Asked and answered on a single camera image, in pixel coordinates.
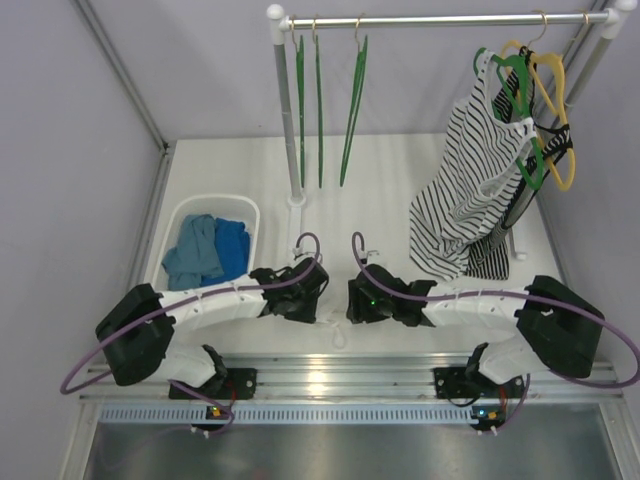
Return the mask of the white tank top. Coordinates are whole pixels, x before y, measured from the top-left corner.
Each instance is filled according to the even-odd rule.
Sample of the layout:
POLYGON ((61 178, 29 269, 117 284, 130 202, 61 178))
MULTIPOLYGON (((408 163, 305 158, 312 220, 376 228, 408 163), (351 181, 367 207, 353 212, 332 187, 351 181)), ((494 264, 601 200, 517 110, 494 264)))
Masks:
POLYGON ((323 325, 331 331, 331 345, 335 350, 345 350, 348 344, 348 339, 342 328, 340 319, 336 316, 334 310, 321 311, 316 323, 323 325))

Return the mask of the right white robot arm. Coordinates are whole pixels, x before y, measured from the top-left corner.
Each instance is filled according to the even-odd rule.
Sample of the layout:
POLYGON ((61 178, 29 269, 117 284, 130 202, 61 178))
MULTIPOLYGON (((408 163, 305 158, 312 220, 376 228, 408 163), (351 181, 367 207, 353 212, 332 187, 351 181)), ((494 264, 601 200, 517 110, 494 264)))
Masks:
POLYGON ((368 264, 349 281, 348 295, 347 317, 354 324, 392 318, 407 327, 500 333, 499 341, 482 337, 466 364, 469 389, 483 397, 541 371, 588 378, 602 333, 602 314, 546 275, 497 295, 466 296, 434 280, 406 283, 384 267, 368 264))

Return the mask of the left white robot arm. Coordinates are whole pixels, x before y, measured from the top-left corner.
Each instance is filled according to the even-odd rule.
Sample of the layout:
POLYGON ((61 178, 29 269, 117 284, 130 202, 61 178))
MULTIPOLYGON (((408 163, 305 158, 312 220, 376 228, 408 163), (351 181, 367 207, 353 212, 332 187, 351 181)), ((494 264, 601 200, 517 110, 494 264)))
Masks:
POLYGON ((222 356, 184 338, 205 327, 264 316, 312 324, 328 283, 328 273, 312 257, 279 270, 258 268, 214 288, 156 291, 145 283, 132 288, 95 333, 117 385, 167 380, 214 397, 228 382, 222 356))

